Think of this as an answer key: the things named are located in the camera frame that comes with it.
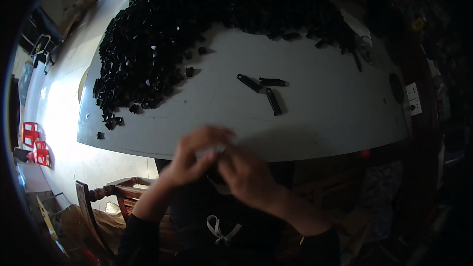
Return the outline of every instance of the white table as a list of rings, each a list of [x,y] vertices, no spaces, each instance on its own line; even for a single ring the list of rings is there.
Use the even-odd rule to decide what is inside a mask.
[[[125,0],[122,8],[128,6]],[[100,77],[98,50],[90,65],[80,104],[77,141],[97,148],[128,154],[171,159],[178,139],[194,128],[222,125],[237,133],[237,143],[268,161],[289,161],[355,152],[386,145],[408,136],[403,106],[389,86],[389,74],[399,70],[388,58],[380,39],[382,68],[361,59],[363,72],[353,56],[338,48],[315,48],[305,37],[287,42],[271,41],[219,24],[204,33],[207,41],[196,44],[193,59],[180,65],[199,68],[194,77],[174,90],[157,109],[132,114],[121,108],[125,126],[109,131],[102,110],[95,105],[92,88]],[[199,56],[205,46],[210,54]],[[278,78],[287,87],[272,87],[283,115],[274,116],[264,91],[252,91],[237,74],[257,80]],[[105,139],[96,139],[103,132]]]

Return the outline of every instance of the yellow object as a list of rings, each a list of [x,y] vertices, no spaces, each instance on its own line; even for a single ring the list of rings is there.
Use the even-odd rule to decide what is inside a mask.
[[[425,23],[421,17],[417,18],[417,20],[412,23],[412,30],[414,32],[419,32],[420,30],[424,29],[424,27]]]

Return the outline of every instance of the hand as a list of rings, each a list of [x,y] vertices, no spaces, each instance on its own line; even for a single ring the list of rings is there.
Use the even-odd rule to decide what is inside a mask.
[[[219,173],[235,198],[260,210],[266,210],[284,191],[272,179],[267,162],[236,147],[228,147],[220,157]]]
[[[217,160],[217,155],[206,152],[198,161],[195,153],[211,145],[228,146],[233,132],[225,127],[202,127],[179,140],[174,160],[163,170],[166,181],[173,186],[182,186],[198,180]]]

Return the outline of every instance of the white drawstring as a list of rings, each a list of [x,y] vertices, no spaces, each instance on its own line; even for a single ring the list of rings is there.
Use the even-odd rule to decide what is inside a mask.
[[[212,225],[210,225],[209,221],[214,219],[216,220],[215,222],[215,228],[212,227]],[[230,239],[232,237],[235,236],[235,234],[238,233],[238,231],[240,230],[241,228],[241,225],[240,224],[237,224],[232,232],[230,232],[228,235],[223,235],[222,234],[222,231],[220,231],[220,219],[217,218],[216,216],[214,215],[211,215],[211,216],[208,216],[207,217],[207,227],[209,228],[210,232],[212,232],[213,235],[215,235],[216,237],[218,237],[218,239],[215,241],[215,244],[216,245],[219,245],[220,244],[220,241],[223,240],[223,242],[226,244],[226,245],[230,245]]]

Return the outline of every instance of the person's right hand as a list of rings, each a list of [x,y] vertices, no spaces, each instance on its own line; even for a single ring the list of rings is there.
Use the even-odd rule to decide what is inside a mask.
[[[254,153],[228,147],[218,164],[233,196],[250,207],[265,210],[284,190],[272,179],[268,163]]]

